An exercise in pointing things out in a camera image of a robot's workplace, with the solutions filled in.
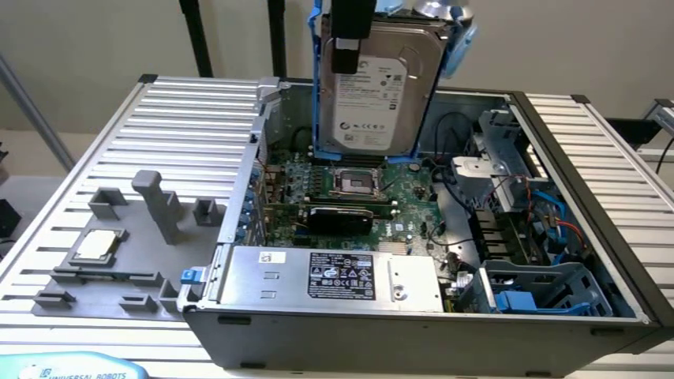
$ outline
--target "power supply label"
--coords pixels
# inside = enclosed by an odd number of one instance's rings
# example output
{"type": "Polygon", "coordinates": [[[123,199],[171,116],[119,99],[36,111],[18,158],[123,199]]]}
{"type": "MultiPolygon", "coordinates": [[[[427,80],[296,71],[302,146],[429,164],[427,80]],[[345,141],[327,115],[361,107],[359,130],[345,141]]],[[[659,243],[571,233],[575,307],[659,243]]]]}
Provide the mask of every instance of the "power supply label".
{"type": "Polygon", "coordinates": [[[311,253],[307,292],[312,298],[375,300],[373,255],[311,253]]]}

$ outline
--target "cpu socket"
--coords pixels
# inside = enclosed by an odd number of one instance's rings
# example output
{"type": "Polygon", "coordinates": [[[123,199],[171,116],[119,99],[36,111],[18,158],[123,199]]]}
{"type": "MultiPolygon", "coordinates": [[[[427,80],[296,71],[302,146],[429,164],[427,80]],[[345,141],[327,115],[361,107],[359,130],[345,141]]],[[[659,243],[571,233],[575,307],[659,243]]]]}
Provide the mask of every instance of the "cpu socket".
{"type": "Polygon", "coordinates": [[[334,171],[334,183],[331,194],[367,197],[379,195],[379,173],[375,169],[338,168],[334,171]]]}

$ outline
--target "black pole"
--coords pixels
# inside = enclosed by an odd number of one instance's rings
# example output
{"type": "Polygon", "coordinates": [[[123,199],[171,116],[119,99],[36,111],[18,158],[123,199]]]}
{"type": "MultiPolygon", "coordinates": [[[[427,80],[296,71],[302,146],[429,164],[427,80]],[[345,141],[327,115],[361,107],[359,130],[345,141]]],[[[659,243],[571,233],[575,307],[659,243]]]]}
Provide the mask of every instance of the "black pole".
{"type": "Polygon", "coordinates": [[[274,76],[287,77],[286,69],[286,0],[267,0],[274,76]]]}
{"type": "Polygon", "coordinates": [[[192,43],[194,58],[198,61],[200,77],[212,77],[211,57],[208,56],[207,37],[203,33],[202,14],[199,13],[199,0],[179,0],[180,10],[186,16],[190,42],[192,43]]]}

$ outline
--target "hard drive label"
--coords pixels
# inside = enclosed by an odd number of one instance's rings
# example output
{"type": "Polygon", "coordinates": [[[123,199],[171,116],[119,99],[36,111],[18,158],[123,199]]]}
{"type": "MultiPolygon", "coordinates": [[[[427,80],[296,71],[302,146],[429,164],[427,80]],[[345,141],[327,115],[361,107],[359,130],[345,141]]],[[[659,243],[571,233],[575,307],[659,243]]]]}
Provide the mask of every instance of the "hard drive label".
{"type": "Polygon", "coordinates": [[[407,69],[398,59],[362,56],[354,75],[336,75],[334,137],[349,148],[387,150],[407,69]]]}

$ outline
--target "hard drive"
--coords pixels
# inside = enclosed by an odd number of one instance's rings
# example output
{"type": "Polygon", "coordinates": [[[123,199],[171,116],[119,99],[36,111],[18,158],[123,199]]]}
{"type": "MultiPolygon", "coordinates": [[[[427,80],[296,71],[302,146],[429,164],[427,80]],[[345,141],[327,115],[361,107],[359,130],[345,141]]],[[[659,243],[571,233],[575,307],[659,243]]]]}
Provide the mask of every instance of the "hard drive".
{"type": "Polygon", "coordinates": [[[358,72],[339,74],[330,64],[330,16],[323,17],[319,157],[414,156],[451,33],[442,20],[375,17],[358,72]]]}

